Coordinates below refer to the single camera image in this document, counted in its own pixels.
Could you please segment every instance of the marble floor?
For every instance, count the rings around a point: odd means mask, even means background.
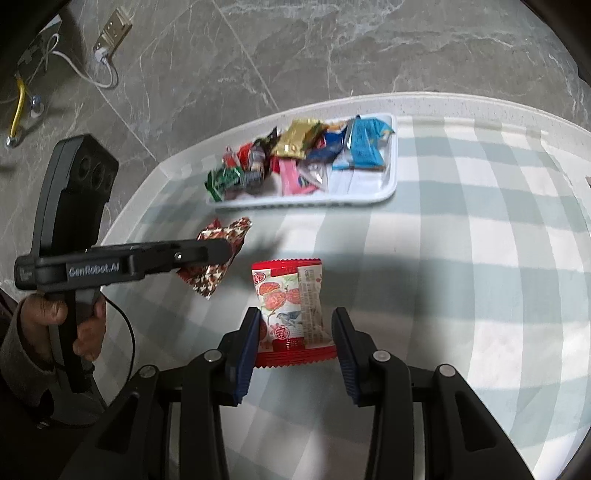
[[[73,0],[59,49],[103,81],[90,54],[117,6],[133,22],[113,57],[119,86],[98,90],[53,57],[33,83],[47,102],[43,121],[29,125],[18,148],[0,148],[0,287],[15,296],[14,259],[30,249],[51,151],[74,134],[91,132],[121,164],[103,236],[158,162],[307,103],[409,90],[472,93],[591,128],[590,88],[560,40],[519,0]],[[13,111],[0,105],[3,138]]]

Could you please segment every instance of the yellow hose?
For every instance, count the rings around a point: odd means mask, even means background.
[[[25,97],[27,95],[27,88],[25,87],[25,82],[22,81],[20,75],[17,75],[17,86],[18,86],[18,105],[17,111],[14,114],[14,119],[12,120],[12,127],[10,129],[10,136],[16,137],[18,131],[18,124],[21,122],[21,115],[22,109],[25,106]]]

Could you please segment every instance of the table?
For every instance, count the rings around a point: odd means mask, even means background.
[[[417,101],[418,113],[429,101],[443,101],[429,97]],[[491,102],[459,97],[449,96],[455,105],[440,110]],[[216,161],[211,153],[274,125],[284,127],[294,116],[384,111],[388,101],[400,99],[376,96],[296,109],[192,147],[147,178],[105,242],[195,237],[212,218],[202,188],[203,172]],[[511,108],[504,115],[513,121],[525,109]],[[253,228],[211,301],[172,274],[107,288],[134,325],[136,368],[185,364],[234,330],[246,308],[257,305],[253,262],[320,257],[325,318],[345,306],[356,328],[408,364],[454,365],[536,478],[555,478],[591,425],[585,407],[590,199],[579,181],[589,166],[577,156],[591,140],[546,114],[528,112],[536,119],[530,124],[554,122],[552,135],[516,127],[495,117],[494,109],[486,115],[473,109],[476,121],[395,112],[399,183],[387,202],[219,215],[229,223],[247,214]],[[570,151],[564,142],[560,149],[552,145],[561,128],[571,139]],[[96,378],[112,398],[129,350],[122,323],[111,314],[108,322]],[[232,477],[361,478],[371,418],[370,408],[355,408],[346,396],[334,361],[257,370],[244,403],[222,412]],[[420,438],[417,450],[420,478]]]

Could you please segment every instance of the camera lens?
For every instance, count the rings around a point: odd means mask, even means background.
[[[105,176],[105,168],[104,166],[99,163],[96,165],[95,169],[92,171],[92,178],[90,179],[90,185],[95,190],[98,190],[100,187],[101,182],[103,181],[103,177]]]
[[[90,171],[90,159],[88,157],[84,157],[80,160],[80,164],[78,165],[78,177],[81,180],[84,180]]]

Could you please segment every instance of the wall plate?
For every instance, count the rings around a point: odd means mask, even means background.
[[[105,48],[106,55],[110,57],[130,30],[131,20],[123,10],[119,7],[115,8],[115,11],[111,14],[111,17],[100,32],[93,51],[96,52]]]

